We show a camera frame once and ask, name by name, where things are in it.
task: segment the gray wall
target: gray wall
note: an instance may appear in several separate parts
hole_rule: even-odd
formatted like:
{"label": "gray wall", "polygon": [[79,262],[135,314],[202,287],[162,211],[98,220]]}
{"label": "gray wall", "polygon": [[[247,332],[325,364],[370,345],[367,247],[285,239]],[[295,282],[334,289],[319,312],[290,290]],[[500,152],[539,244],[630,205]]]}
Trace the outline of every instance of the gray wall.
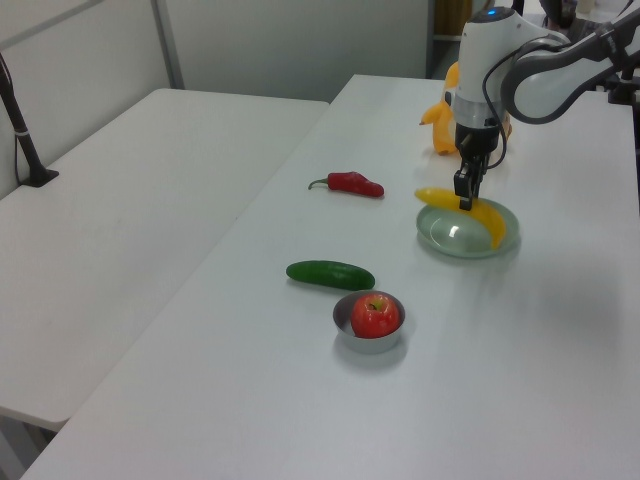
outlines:
{"label": "gray wall", "polygon": [[[169,85],[150,0],[105,0],[2,55],[45,165]],[[14,188],[13,128],[0,107],[0,198]]]}
{"label": "gray wall", "polygon": [[425,77],[432,1],[160,4],[187,89],[332,101],[356,73]]}

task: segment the silver bowl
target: silver bowl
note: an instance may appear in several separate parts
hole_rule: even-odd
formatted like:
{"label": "silver bowl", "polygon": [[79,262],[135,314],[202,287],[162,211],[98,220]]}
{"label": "silver bowl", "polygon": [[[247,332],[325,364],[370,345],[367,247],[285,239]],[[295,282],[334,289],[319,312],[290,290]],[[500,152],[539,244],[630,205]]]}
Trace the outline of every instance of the silver bowl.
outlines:
{"label": "silver bowl", "polygon": [[[391,332],[389,335],[385,335],[384,337],[356,337],[353,333],[353,328],[351,328],[351,312],[360,297],[370,295],[372,293],[386,295],[395,302],[398,307],[398,312],[400,313],[400,326],[395,331]],[[351,293],[336,303],[336,306],[333,309],[333,321],[335,322],[336,327],[338,327],[338,336],[351,350],[366,354],[382,353],[393,348],[395,344],[398,343],[398,340],[400,340],[400,333],[402,331],[402,325],[404,324],[404,316],[404,307],[400,301],[393,295],[379,290],[360,290],[358,292]]]}

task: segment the yellow duck toy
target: yellow duck toy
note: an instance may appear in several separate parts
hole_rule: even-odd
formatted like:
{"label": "yellow duck toy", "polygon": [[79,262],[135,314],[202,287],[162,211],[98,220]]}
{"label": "yellow duck toy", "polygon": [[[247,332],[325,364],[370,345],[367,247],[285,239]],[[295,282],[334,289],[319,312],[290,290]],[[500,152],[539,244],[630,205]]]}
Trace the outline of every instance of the yellow duck toy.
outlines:
{"label": "yellow duck toy", "polygon": [[[424,112],[422,121],[420,122],[420,125],[433,124],[433,148],[435,148],[439,155],[448,155],[458,151],[455,145],[456,122],[453,119],[451,106],[447,103],[445,96],[447,90],[451,90],[458,85],[459,80],[460,70],[458,69],[458,62],[456,62],[451,65],[447,71],[440,101]],[[509,138],[511,135],[509,114],[506,115],[503,126],[507,138]]]}

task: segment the yellow toy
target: yellow toy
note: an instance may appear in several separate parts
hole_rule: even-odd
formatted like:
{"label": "yellow toy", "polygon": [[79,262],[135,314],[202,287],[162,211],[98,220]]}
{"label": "yellow toy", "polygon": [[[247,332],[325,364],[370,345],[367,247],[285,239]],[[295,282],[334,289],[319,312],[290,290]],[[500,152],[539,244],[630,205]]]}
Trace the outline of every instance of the yellow toy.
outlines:
{"label": "yellow toy", "polygon": [[[454,89],[460,79],[460,70],[458,62],[449,67],[447,76],[444,80],[444,89],[440,101],[424,112],[420,125],[433,124],[433,148],[439,155],[448,155],[458,151],[455,144],[456,122],[453,119],[451,106],[447,103],[447,91]],[[502,123],[507,138],[511,135],[511,121],[507,113]]]}
{"label": "yellow toy", "polygon": [[469,211],[460,210],[460,197],[451,190],[443,188],[422,188],[416,190],[416,197],[424,203],[437,208],[453,210],[454,212],[468,215],[480,222],[491,235],[491,248],[494,250],[500,246],[507,234],[507,225],[500,212],[480,199],[473,201],[473,208]]}

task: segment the plastic banana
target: plastic banana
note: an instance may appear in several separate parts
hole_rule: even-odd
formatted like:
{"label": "plastic banana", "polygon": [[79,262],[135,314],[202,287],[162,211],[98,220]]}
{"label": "plastic banana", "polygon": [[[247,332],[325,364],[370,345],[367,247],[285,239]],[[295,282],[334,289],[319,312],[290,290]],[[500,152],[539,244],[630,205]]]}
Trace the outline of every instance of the plastic banana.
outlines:
{"label": "plastic banana", "polygon": [[482,200],[474,200],[471,210],[460,209],[460,197],[444,188],[422,188],[416,190],[416,197],[428,205],[453,210],[468,215],[480,222],[491,235],[491,248],[500,246],[507,233],[507,226],[500,212]]}

